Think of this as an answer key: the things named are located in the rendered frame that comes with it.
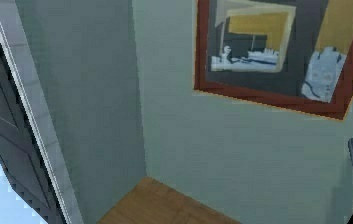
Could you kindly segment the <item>dark grey room door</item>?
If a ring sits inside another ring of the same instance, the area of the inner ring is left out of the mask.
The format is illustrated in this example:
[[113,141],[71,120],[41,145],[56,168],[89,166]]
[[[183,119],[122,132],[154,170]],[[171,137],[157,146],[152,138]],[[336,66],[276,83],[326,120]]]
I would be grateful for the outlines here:
[[85,224],[15,0],[0,0],[0,164],[47,224]]

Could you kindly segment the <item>red framed wall picture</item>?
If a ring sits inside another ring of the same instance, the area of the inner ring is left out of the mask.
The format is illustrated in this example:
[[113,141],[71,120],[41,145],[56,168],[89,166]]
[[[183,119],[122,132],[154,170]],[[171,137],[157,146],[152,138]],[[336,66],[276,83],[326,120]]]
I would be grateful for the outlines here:
[[353,99],[353,0],[196,0],[194,88],[329,119]]

